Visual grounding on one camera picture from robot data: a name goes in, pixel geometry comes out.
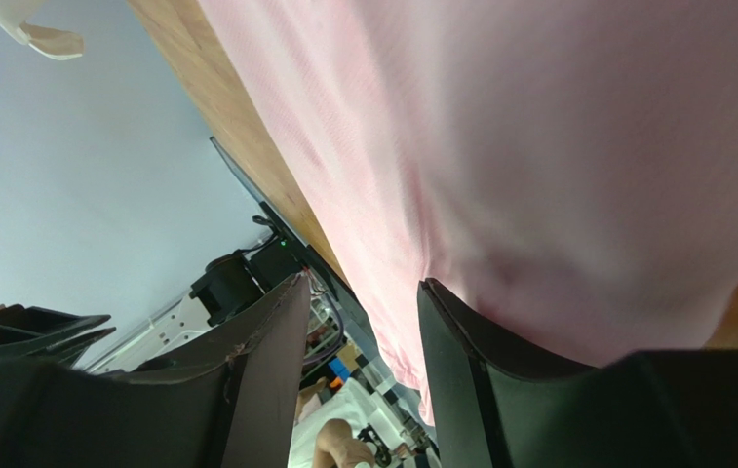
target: pink shirt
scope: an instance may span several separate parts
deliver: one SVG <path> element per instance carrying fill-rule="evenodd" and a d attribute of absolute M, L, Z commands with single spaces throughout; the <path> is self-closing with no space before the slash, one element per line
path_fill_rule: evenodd
<path fill-rule="evenodd" d="M 425 277 L 592 365 L 717 327 L 738 2 L 200 2 L 427 421 Z"/>

